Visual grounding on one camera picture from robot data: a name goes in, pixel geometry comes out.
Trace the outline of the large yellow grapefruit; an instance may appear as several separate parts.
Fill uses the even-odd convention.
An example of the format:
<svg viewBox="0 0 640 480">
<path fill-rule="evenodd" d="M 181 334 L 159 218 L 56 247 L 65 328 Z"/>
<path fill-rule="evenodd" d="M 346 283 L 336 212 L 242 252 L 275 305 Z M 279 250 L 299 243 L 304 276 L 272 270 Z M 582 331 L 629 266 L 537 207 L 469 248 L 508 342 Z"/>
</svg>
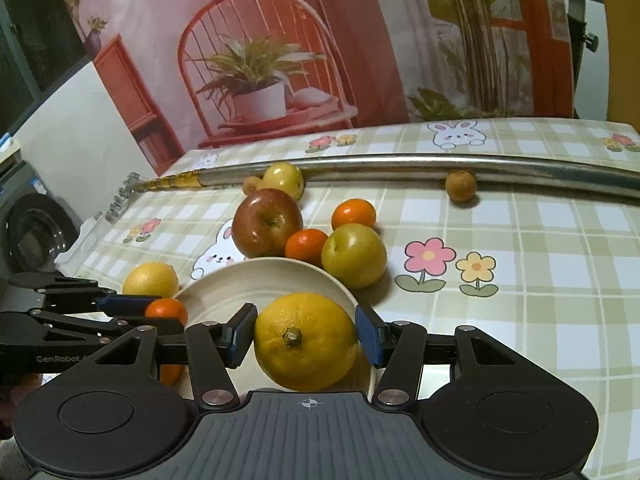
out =
<svg viewBox="0 0 640 480">
<path fill-rule="evenodd" d="M 170 298 L 179 291 L 178 275 L 167 263 L 148 262 L 132 270 L 124 284 L 124 295 L 157 296 Z"/>
</svg>

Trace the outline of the orange mandarin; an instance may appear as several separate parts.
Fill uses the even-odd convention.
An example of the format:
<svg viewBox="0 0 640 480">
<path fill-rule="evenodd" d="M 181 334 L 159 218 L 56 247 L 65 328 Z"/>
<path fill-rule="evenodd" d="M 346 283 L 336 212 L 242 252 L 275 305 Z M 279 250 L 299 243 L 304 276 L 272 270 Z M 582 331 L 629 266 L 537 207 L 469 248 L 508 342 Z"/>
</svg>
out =
<svg viewBox="0 0 640 480">
<path fill-rule="evenodd" d="M 321 254 L 328 234 L 318 229 L 304 229 L 294 233 L 285 244 L 285 257 L 322 266 Z"/>
<path fill-rule="evenodd" d="M 146 307 L 144 316 L 169 321 L 162 323 L 158 329 L 160 350 L 157 356 L 160 358 L 160 381 L 165 386 L 175 387 L 186 367 L 183 332 L 188 322 L 188 311 L 179 300 L 163 298 L 152 301 Z"/>
<path fill-rule="evenodd" d="M 376 225 L 378 214 L 374 206 L 362 198 L 352 198 L 340 203 L 333 211 L 331 217 L 332 229 L 336 230 L 346 224 L 357 223 L 373 229 Z"/>
</svg>

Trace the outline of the yellow lemon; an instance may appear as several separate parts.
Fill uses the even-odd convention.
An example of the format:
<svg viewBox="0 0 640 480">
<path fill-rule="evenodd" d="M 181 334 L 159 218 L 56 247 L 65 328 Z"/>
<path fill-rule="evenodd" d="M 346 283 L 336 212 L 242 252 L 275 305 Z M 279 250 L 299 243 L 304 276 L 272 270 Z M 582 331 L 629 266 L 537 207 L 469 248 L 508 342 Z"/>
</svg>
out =
<svg viewBox="0 0 640 480">
<path fill-rule="evenodd" d="M 276 384 L 320 391 L 345 378 L 356 362 L 358 338 L 347 312 L 314 292 L 281 296 L 258 314 L 254 355 Z"/>
</svg>

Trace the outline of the yellow-green plum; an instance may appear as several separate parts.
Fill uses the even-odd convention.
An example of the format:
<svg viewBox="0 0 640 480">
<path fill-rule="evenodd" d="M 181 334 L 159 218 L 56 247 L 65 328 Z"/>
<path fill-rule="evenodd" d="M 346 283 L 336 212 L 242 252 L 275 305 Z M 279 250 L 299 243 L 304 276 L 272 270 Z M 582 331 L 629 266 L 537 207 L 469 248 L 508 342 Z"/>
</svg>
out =
<svg viewBox="0 0 640 480">
<path fill-rule="evenodd" d="M 374 229 L 358 223 L 332 232 L 321 253 L 323 269 L 349 289 L 376 283 L 386 271 L 387 252 Z"/>
<path fill-rule="evenodd" d="M 265 171 L 260 187 L 285 192 L 297 202 L 304 194 L 305 180 L 302 172 L 290 162 L 275 162 Z"/>
</svg>

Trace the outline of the large dark red apple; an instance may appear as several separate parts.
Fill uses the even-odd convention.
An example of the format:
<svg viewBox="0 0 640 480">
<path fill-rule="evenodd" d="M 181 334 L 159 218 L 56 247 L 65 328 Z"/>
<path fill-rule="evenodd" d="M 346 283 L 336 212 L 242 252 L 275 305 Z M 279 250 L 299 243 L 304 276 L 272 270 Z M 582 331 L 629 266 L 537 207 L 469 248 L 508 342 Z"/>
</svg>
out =
<svg viewBox="0 0 640 480">
<path fill-rule="evenodd" d="M 246 258 L 280 257 L 288 239 L 303 226 L 302 213 L 291 196 L 264 188 L 250 193 L 236 208 L 231 235 Z"/>
</svg>

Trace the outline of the orange mandarin front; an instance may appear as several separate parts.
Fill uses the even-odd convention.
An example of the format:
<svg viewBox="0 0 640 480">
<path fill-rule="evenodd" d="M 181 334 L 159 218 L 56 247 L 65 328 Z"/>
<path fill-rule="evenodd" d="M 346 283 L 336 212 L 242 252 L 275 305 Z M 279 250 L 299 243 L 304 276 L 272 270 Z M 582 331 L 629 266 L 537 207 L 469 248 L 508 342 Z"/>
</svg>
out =
<svg viewBox="0 0 640 480">
<path fill-rule="evenodd" d="M 285 257 L 322 266 L 321 254 L 328 234 L 318 229 L 304 229 L 294 233 L 285 244 Z"/>
</svg>

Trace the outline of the orange mandarin back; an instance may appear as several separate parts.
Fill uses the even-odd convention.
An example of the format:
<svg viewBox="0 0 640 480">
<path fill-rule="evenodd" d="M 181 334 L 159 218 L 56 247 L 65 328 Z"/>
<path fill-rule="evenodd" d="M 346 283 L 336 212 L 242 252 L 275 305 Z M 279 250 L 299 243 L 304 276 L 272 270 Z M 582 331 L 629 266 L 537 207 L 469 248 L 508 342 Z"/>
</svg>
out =
<svg viewBox="0 0 640 480">
<path fill-rule="evenodd" d="M 340 203 L 333 211 L 331 217 L 332 229 L 336 230 L 346 224 L 357 223 L 373 229 L 376 225 L 378 214 L 374 206 L 362 198 L 352 198 Z"/>
</svg>

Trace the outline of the brown longan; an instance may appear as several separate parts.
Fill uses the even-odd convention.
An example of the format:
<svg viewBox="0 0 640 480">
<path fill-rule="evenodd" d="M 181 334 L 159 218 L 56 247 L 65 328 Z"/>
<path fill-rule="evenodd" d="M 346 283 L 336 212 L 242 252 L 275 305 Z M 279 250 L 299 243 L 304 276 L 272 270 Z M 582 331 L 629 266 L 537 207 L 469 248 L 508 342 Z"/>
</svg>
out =
<svg viewBox="0 0 640 480">
<path fill-rule="evenodd" d="M 256 176 L 246 177 L 242 184 L 242 191 L 245 195 L 250 195 L 258 189 L 262 179 Z"/>
<path fill-rule="evenodd" d="M 469 172 L 457 170 L 448 174 L 445 188 L 452 202 L 462 204 L 474 198 L 477 191 L 477 182 Z"/>
</svg>

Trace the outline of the beige round plate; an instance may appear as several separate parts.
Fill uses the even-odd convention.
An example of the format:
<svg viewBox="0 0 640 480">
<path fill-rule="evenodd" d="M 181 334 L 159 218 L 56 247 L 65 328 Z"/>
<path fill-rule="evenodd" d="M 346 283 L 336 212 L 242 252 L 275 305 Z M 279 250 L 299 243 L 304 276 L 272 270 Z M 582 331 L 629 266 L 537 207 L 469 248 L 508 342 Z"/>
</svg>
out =
<svg viewBox="0 0 640 480">
<path fill-rule="evenodd" d="M 335 301 L 355 322 L 356 297 L 333 276 L 309 263 L 288 258 L 257 258 L 226 266 L 192 281 L 176 299 L 186 307 L 188 326 L 201 322 L 225 323 L 246 302 L 262 312 L 268 304 L 292 292 L 315 292 Z M 347 376 L 326 391 L 361 391 L 370 396 L 376 371 L 361 347 Z M 241 395 L 255 389 L 284 389 L 273 382 L 255 359 L 253 345 L 236 370 L 228 370 Z"/>
</svg>

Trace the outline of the washing machine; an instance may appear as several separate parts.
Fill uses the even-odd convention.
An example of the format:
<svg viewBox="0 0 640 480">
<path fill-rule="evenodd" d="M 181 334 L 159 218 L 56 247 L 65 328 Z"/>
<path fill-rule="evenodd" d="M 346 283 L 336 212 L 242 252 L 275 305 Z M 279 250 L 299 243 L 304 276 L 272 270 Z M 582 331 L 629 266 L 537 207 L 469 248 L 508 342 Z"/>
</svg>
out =
<svg viewBox="0 0 640 480">
<path fill-rule="evenodd" d="M 23 159 L 9 134 L 1 138 L 1 278 L 56 271 L 54 260 L 78 237 L 78 222 Z"/>
</svg>

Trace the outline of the checkered bunny tablecloth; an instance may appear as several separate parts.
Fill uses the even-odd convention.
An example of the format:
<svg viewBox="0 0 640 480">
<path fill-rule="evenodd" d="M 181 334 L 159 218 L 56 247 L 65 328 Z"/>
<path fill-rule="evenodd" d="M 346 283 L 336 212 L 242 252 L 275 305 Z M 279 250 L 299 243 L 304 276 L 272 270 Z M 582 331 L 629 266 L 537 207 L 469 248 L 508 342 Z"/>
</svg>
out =
<svg viewBox="0 0 640 480">
<path fill-rule="evenodd" d="M 192 151 L 168 172 L 356 154 L 505 154 L 639 171 L 639 133 L 612 122 L 484 120 L 480 145 L 445 152 L 432 125 L 340 131 Z M 331 232 L 344 200 L 375 206 L 388 285 L 363 290 L 384 318 L 435 333 L 469 323 L 581 391 L 600 418 L 586 475 L 639 479 L 639 205 L 521 188 L 482 190 L 456 207 L 442 184 L 307 184 L 305 226 Z M 74 274 L 121 290 L 141 263 L 174 267 L 182 286 L 216 243 L 243 194 L 225 190 L 140 196 Z"/>
</svg>

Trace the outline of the yellow-green plum by pole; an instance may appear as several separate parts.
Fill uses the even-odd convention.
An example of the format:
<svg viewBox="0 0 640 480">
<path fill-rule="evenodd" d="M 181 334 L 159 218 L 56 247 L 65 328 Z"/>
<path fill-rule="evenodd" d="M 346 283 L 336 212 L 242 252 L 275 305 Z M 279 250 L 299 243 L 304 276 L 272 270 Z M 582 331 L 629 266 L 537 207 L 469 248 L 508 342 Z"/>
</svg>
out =
<svg viewBox="0 0 640 480">
<path fill-rule="evenodd" d="M 260 187 L 285 192 L 297 202 L 304 194 L 305 180 L 302 172 L 290 162 L 275 162 L 265 171 Z"/>
</svg>

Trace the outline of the printed room backdrop cloth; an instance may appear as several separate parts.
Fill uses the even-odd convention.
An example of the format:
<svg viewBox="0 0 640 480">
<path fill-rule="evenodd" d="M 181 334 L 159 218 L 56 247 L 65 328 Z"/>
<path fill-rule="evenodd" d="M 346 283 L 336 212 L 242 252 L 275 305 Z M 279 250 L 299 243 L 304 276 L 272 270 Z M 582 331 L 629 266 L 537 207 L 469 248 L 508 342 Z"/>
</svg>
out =
<svg viewBox="0 0 640 480">
<path fill-rule="evenodd" d="M 564 0 L 63 0 L 148 163 L 188 148 L 567 117 Z"/>
</svg>

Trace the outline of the wooden headboard panel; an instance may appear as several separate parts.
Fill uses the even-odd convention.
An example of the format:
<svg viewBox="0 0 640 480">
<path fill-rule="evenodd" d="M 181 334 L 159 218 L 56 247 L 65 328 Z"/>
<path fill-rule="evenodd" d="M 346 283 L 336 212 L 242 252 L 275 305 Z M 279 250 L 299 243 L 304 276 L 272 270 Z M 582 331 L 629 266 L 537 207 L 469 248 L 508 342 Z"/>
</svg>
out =
<svg viewBox="0 0 640 480">
<path fill-rule="evenodd" d="M 608 29 L 608 120 L 639 129 L 639 0 L 604 0 Z"/>
</svg>

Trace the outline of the black exercise bike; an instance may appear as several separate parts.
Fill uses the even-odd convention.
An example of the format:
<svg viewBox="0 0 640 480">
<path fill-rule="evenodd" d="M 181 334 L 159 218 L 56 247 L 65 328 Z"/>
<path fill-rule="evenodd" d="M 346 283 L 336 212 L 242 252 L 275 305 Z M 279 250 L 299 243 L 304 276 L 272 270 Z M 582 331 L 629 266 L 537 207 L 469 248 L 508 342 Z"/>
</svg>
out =
<svg viewBox="0 0 640 480">
<path fill-rule="evenodd" d="M 608 47 L 600 49 L 598 33 L 606 34 L 603 0 L 565 0 L 574 72 L 574 115 L 603 120 L 608 104 Z"/>
</svg>

